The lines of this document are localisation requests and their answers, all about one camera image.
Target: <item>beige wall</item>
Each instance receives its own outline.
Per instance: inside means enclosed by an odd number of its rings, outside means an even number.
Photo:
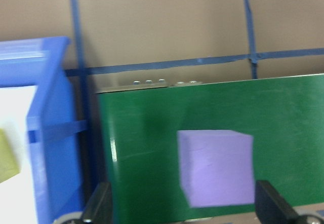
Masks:
[[[324,47],[324,0],[251,0],[257,51]],[[243,0],[79,0],[88,67],[245,54]],[[69,0],[0,0],[0,40],[67,35]],[[75,46],[65,68],[76,68]],[[267,59],[259,77],[320,73],[323,56]],[[97,86],[133,80],[218,82],[251,78],[247,61],[91,76]]]

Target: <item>blue tape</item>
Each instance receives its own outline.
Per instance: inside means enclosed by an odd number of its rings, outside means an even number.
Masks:
[[[73,77],[73,76],[80,76],[79,69],[77,68],[71,68],[65,70],[66,76]]]
[[[249,38],[249,47],[250,47],[250,54],[251,54],[251,70],[252,70],[252,78],[257,79],[257,66],[258,57],[256,55],[256,45],[255,45],[255,36],[254,36],[254,26],[253,26],[253,16],[250,6],[249,0],[244,0],[244,8],[247,20],[247,29],[248,29],[248,38]]]
[[[89,159],[91,159],[87,164],[89,164],[91,171],[87,172],[90,176],[90,185],[87,186],[90,188],[90,191],[95,189],[95,186],[98,182],[97,176],[97,166],[96,166],[96,154],[94,145],[92,144],[92,127],[90,124],[91,120],[91,111],[90,111],[90,100],[88,95],[88,83],[87,83],[87,69],[85,67],[84,60],[84,51],[83,51],[83,43],[82,43],[82,29],[79,18],[79,9],[77,0],[71,1],[71,10],[72,10],[72,18],[73,18],[73,28],[74,28],[74,37],[75,37],[75,45],[76,45],[76,55],[79,69],[72,70],[73,72],[79,75],[80,78],[80,89],[81,89],[81,97],[82,97],[82,106],[84,118],[87,121],[87,131],[86,131],[86,145],[87,145],[87,154]]]
[[[302,57],[302,56],[312,56],[312,55],[324,55],[324,48],[287,50],[287,51],[266,52],[266,53],[257,54],[258,59],[290,58],[290,57]]]
[[[88,74],[104,74],[104,73],[118,73],[133,70],[150,70],[150,69],[164,69],[182,66],[196,66],[206,64],[227,63],[249,58],[249,55],[234,55],[213,58],[195,58],[184,59],[166,62],[153,62],[153,63],[139,63],[139,64],[125,64],[105,67],[88,68]]]

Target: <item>green panel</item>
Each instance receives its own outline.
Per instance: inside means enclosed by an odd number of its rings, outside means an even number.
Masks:
[[[323,202],[323,105],[323,75],[100,94],[119,223],[253,211],[189,208],[179,187],[177,130],[253,135],[256,179],[269,180],[292,205]]]

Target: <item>purple foam cube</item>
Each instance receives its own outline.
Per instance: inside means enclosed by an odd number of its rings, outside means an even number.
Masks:
[[[190,207],[252,204],[253,137],[232,130],[178,131],[180,184]]]

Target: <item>blue plastic bin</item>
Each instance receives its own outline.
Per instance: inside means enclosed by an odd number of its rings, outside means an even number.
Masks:
[[[37,85],[26,119],[38,224],[82,211],[73,91],[61,67],[67,37],[0,42],[0,87]]]

